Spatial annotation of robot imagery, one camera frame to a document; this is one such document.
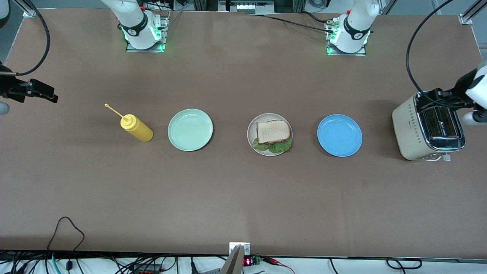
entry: bottle nozzle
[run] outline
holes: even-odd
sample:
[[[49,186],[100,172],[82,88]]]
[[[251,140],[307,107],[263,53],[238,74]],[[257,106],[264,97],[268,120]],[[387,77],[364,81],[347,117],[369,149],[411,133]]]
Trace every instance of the bottle nozzle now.
[[[123,120],[125,121],[129,121],[127,118],[125,118],[123,115],[121,115],[120,113],[118,113],[118,111],[114,110],[109,104],[105,104],[105,106],[109,109],[111,109],[113,112],[117,113],[120,117],[122,117]]]

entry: red digital display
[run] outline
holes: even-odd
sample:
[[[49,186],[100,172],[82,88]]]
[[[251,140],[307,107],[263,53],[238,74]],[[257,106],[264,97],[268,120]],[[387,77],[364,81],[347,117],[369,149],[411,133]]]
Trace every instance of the red digital display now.
[[[252,258],[244,258],[243,259],[243,266],[251,266],[252,265]]]

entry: sandwich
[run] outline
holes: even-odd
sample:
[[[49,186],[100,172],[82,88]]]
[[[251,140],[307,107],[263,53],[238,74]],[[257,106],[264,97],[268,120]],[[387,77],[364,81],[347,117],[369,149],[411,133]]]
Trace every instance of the sandwich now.
[[[291,142],[291,128],[286,121],[257,122],[257,138],[252,148],[278,154],[288,151]]]

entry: plate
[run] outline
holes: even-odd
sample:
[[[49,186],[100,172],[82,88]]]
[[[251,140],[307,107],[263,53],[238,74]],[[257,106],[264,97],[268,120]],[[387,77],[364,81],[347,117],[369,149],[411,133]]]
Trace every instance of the plate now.
[[[250,122],[250,124],[248,126],[247,139],[248,139],[248,143],[250,144],[250,146],[252,146],[252,143],[254,142],[255,138],[257,138],[257,122],[269,122],[269,121],[274,121],[274,120],[285,121],[289,125],[289,128],[291,129],[291,139],[293,138],[293,129],[291,128],[291,125],[289,124],[289,122],[286,119],[284,119],[284,117],[282,117],[281,115],[274,114],[274,113],[264,113],[264,114],[261,114],[261,115],[255,117]],[[272,153],[269,150],[261,151],[261,150],[255,149],[255,148],[253,148],[253,150],[255,150],[257,153],[262,154],[264,156],[277,156],[277,155],[281,155],[284,153],[284,152]]]
[[[348,157],[360,149],[362,131],[352,118],[342,114],[333,114],[319,123],[318,142],[329,154]]]
[[[210,116],[199,109],[180,111],[169,122],[169,141],[183,151],[199,150],[210,141],[212,134]]]

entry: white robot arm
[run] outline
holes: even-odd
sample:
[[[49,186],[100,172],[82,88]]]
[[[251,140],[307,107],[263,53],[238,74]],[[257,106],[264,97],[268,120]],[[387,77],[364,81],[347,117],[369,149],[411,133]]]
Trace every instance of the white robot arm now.
[[[0,28],[3,27],[10,17],[10,1],[0,0]]]
[[[475,74],[474,80],[465,94],[474,102],[474,111],[463,115],[463,122],[467,125],[487,124],[487,61],[484,61]]]
[[[161,16],[142,11],[136,0],[101,0],[120,21],[125,39],[136,49],[148,49],[161,40]]]
[[[379,11],[377,0],[354,0],[350,13],[342,14],[336,19],[339,27],[330,42],[345,53],[359,51],[367,42],[370,27]]]

